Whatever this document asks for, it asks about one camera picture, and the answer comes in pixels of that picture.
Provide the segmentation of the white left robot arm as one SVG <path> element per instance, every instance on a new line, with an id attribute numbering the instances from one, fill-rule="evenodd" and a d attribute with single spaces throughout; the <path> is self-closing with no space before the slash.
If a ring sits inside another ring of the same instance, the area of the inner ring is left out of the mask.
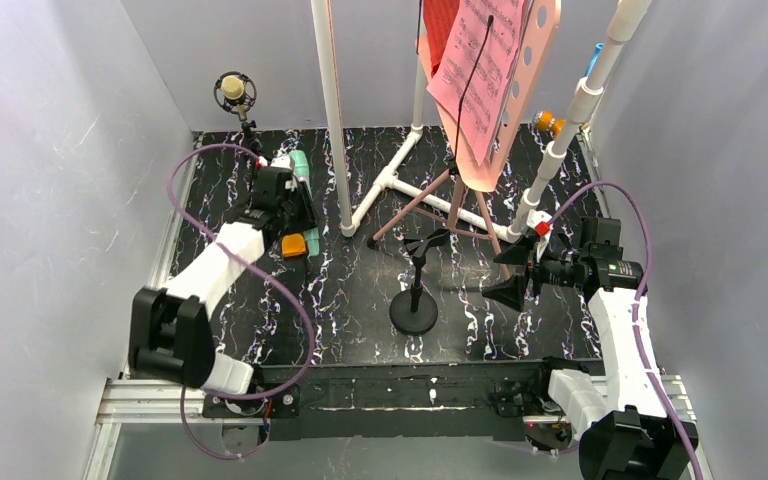
<path id="1" fill-rule="evenodd" d="M 140 289 L 132 303 L 128 362 L 154 378 L 234 399 L 255 392 L 255 368 L 217 352 L 210 318 L 247 265 L 285 236 L 315 228 L 308 175 L 290 155 L 255 175 L 242 207 L 179 274 Z"/>

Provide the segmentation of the black round-base mic stand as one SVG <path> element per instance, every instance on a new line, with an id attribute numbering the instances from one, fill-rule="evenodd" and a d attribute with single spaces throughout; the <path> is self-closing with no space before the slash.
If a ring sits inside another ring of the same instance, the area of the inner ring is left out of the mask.
<path id="1" fill-rule="evenodd" d="M 437 322 L 438 306 L 425 291 L 422 273 L 430 249 L 444 246 L 451 232 L 446 228 L 433 231 L 426 237 L 405 237 L 403 245 L 410 255 L 414 277 L 408 290 L 399 292 L 389 306 L 389 318 L 393 327 L 408 336 L 420 336 L 429 332 Z"/>

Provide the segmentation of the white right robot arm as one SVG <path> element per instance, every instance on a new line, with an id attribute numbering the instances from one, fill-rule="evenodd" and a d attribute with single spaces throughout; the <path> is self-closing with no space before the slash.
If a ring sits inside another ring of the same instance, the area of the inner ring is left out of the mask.
<path id="1" fill-rule="evenodd" d="M 522 237 L 494 259 L 521 272 L 482 295 L 522 311 L 526 295 L 545 285 L 581 294 L 599 335 L 606 391 L 583 366 L 554 359 L 543 364 L 536 397 L 566 417 L 583 478 L 678 479 L 698 461 L 698 431 L 678 416 L 652 358 L 645 268 L 624 259 L 620 221 L 587 217 L 582 226 L 579 245 L 555 255 L 551 217 L 534 212 Z"/>

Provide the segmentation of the black tripod shock mount stand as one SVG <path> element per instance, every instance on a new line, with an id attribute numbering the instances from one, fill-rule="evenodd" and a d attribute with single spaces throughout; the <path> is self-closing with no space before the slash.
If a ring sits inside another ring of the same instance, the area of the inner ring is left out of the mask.
<path id="1" fill-rule="evenodd" d="M 223 76 L 229 75 L 229 74 L 240 75 L 242 79 L 246 82 L 245 96 L 238 101 L 229 101 L 220 92 L 219 82 Z M 249 76 L 238 71 L 228 71 L 221 74 L 219 78 L 216 80 L 213 87 L 213 98 L 215 103 L 223 111 L 237 117 L 237 120 L 240 123 L 241 132 L 242 132 L 242 145 L 248 150 L 250 150 L 252 153 L 254 153 L 259 159 L 260 156 L 264 156 L 262 144 L 260 142 L 258 135 L 254 131 L 254 129 L 256 128 L 256 122 L 254 120 L 251 120 L 248 117 L 249 111 L 254 107 L 256 103 L 257 96 L 258 96 L 257 87 L 254 81 Z M 256 170 L 258 170 L 256 167 L 257 160 L 254 162 L 254 168 Z"/>

